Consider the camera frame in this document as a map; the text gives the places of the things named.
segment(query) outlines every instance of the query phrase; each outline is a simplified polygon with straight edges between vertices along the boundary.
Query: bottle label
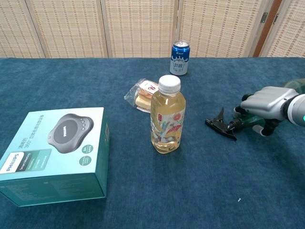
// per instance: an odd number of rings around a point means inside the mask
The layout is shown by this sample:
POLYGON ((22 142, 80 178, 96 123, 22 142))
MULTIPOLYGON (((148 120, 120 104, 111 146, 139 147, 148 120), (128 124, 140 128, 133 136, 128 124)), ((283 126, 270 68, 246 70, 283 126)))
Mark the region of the bottle label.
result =
POLYGON ((185 109, 169 115, 157 114, 158 122, 153 123, 151 120, 152 132, 156 142, 168 143, 180 138, 184 112, 185 109))
POLYGON ((150 94, 154 94, 158 90, 158 85, 149 80, 144 80, 139 87, 150 94))

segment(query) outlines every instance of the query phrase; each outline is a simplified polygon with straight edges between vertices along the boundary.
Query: philips logo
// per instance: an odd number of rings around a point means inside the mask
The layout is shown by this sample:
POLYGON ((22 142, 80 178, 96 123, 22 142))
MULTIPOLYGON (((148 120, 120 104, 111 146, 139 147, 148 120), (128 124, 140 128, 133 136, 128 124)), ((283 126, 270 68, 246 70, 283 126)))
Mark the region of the philips logo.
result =
POLYGON ((66 126, 63 127, 63 136, 64 137, 67 136, 67 127, 66 126))
POLYGON ((3 167, 0 170, 1 173, 14 173, 16 172, 21 160, 23 159, 24 152, 10 153, 6 159, 3 167))

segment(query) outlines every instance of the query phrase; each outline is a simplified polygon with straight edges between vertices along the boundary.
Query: product box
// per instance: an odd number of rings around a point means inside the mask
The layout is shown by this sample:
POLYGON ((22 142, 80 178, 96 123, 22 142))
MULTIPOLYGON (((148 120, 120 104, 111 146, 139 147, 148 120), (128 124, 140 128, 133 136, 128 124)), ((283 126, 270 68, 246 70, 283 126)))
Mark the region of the product box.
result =
POLYGON ((17 206, 105 198, 104 108, 29 112, 0 160, 0 192, 17 206))

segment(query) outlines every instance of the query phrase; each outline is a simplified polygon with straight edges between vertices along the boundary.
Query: beverage can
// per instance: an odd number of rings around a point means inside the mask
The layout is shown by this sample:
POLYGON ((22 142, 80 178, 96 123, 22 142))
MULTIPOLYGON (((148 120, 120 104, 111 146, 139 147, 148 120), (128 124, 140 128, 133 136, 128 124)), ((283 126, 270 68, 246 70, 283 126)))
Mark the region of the beverage can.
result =
POLYGON ((190 58, 190 45, 187 41, 176 41, 172 46, 170 72, 173 75, 185 75, 190 58))

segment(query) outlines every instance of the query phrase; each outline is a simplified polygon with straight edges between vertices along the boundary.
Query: white bottle cap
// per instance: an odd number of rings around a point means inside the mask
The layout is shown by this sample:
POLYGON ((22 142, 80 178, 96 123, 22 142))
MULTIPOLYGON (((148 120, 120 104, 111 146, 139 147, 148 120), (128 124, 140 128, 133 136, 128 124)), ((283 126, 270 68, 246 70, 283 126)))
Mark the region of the white bottle cap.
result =
POLYGON ((180 92, 181 82, 175 75, 164 75, 160 77, 158 87, 162 94, 176 94, 180 92))

